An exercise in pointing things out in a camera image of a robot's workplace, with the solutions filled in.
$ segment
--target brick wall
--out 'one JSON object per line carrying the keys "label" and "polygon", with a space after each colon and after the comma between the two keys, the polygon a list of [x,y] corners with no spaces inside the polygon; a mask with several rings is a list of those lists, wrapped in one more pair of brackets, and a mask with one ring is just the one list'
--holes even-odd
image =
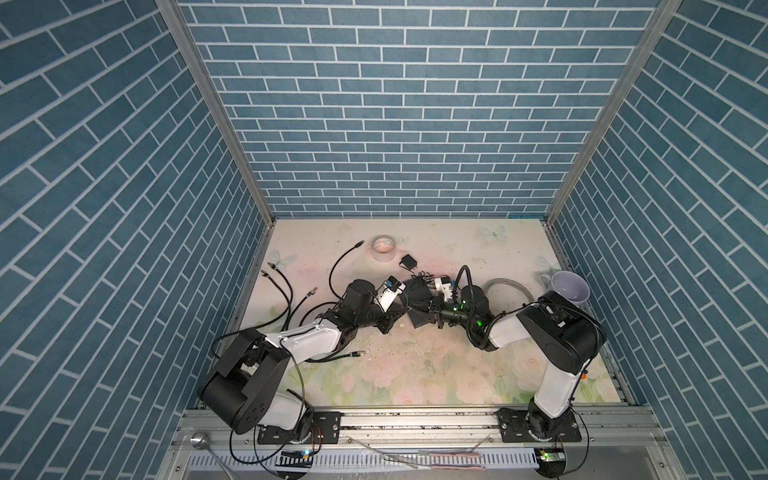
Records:
{"label": "brick wall", "polygon": [[154,475],[262,228],[152,0],[0,2],[0,478]]}
{"label": "brick wall", "polygon": [[768,476],[767,22],[684,0],[556,223],[690,478]]}
{"label": "brick wall", "polygon": [[283,217],[540,217],[657,2],[214,1],[181,4]]}

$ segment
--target floral tablecloth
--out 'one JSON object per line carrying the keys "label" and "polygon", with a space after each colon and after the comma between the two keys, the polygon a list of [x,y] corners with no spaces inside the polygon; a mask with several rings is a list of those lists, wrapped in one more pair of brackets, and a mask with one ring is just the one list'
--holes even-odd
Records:
{"label": "floral tablecloth", "polygon": [[[333,282],[337,291],[341,293],[355,278],[375,285],[390,274],[407,279],[409,273],[398,266],[406,253],[419,262],[416,270],[453,278],[466,263],[475,284],[504,276],[522,282],[534,296],[545,291],[538,276],[558,269],[536,220],[279,220],[266,261],[277,263],[288,276],[296,300],[318,286],[318,294],[306,302],[314,306],[333,298],[327,278],[336,258],[358,240],[372,240],[379,234],[395,237],[399,250],[396,258],[379,263],[367,246],[354,250],[336,268]],[[285,302],[274,290],[260,277],[242,326],[263,322],[283,310]],[[495,286],[488,298],[493,311],[510,310],[524,301],[520,293],[501,285]],[[305,311],[302,307],[292,325]],[[483,352],[469,343],[459,327],[426,325],[414,329],[407,315],[388,335],[372,327],[360,329],[345,351],[354,350],[368,353],[335,362],[301,364],[308,401],[316,406],[525,403],[538,389],[546,367],[546,358],[530,339]],[[294,368],[286,371],[280,388],[300,390]],[[619,401],[602,358],[590,365],[575,399]]]}

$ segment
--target roll of tape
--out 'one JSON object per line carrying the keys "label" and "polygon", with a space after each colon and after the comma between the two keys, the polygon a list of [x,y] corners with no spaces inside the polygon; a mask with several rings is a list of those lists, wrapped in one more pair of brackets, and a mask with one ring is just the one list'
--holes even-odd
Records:
{"label": "roll of tape", "polygon": [[371,244],[371,254],[376,261],[389,262],[395,258],[395,254],[397,253],[396,247],[397,244],[395,243],[394,238],[383,235],[378,237]]}

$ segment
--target side wall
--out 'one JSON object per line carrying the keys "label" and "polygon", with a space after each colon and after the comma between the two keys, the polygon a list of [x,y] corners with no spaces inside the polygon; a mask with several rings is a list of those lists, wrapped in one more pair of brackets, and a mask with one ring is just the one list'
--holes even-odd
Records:
{"label": "side wall", "polygon": [[256,249],[166,30],[152,0],[0,2],[0,478],[155,474]]}
{"label": "side wall", "polygon": [[541,217],[657,0],[214,3],[181,2],[276,215]]}
{"label": "side wall", "polygon": [[768,3],[727,4],[682,3],[555,227],[685,472],[765,478]]}

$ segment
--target table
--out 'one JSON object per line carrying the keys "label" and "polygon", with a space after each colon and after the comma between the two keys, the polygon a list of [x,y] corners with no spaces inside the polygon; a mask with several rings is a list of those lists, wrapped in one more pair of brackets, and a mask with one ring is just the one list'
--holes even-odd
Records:
{"label": "table", "polygon": [[[381,235],[397,242],[395,259],[380,263],[371,254],[372,240]],[[306,310],[335,300],[328,273],[339,256],[360,240],[366,243],[347,255],[333,274],[334,289],[343,294],[347,283],[361,278],[377,287],[390,275],[404,281],[411,273],[399,260],[411,254],[415,271],[452,279],[468,265],[473,283],[484,285],[496,277],[523,283],[538,297],[545,288],[538,282],[544,272],[559,270],[554,251],[539,220],[504,219],[381,219],[278,220],[266,250],[263,268],[284,287],[266,262],[285,273],[294,289],[294,305],[313,287],[310,297],[291,323],[297,326]],[[519,307],[525,297],[508,286],[488,293],[492,312]],[[267,278],[254,285],[241,328],[274,318],[285,300]],[[283,320],[263,331],[275,331]],[[360,329],[345,352],[368,350],[359,358],[300,365],[306,399],[315,406],[474,405],[527,403],[538,389],[546,358],[532,340],[522,340],[494,352],[473,347],[461,327],[414,329],[407,314],[396,321],[389,335]],[[300,391],[296,370],[288,368],[280,391]],[[619,396],[599,356],[575,394],[576,402],[619,402]]]}

